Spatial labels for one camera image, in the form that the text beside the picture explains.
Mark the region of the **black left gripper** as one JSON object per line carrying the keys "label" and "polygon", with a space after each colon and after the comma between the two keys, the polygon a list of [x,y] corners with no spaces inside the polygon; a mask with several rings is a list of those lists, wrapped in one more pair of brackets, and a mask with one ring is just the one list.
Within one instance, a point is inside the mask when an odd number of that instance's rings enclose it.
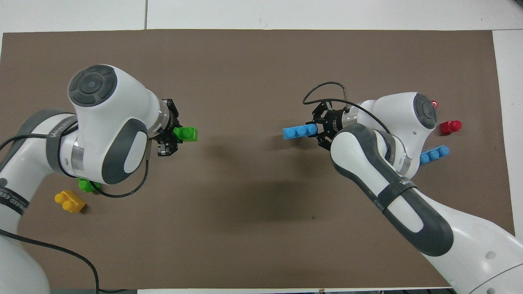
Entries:
{"label": "black left gripper", "polygon": [[162,99],[159,104],[159,127],[156,130],[158,143],[157,154],[160,157],[172,156],[178,151],[181,140],[175,133],[175,128],[180,128],[178,110],[172,99]]}

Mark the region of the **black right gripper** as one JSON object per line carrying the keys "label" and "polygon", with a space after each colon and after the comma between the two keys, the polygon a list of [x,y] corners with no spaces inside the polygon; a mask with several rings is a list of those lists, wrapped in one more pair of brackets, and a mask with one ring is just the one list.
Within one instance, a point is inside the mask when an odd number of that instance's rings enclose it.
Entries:
{"label": "black right gripper", "polygon": [[320,102],[312,112],[312,120],[306,124],[317,124],[322,126],[317,134],[309,135],[309,138],[317,140],[319,147],[329,151],[331,149],[334,136],[342,130],[342,116],[348,112],[345,106],[340,110],[332,108],[332,102]]}

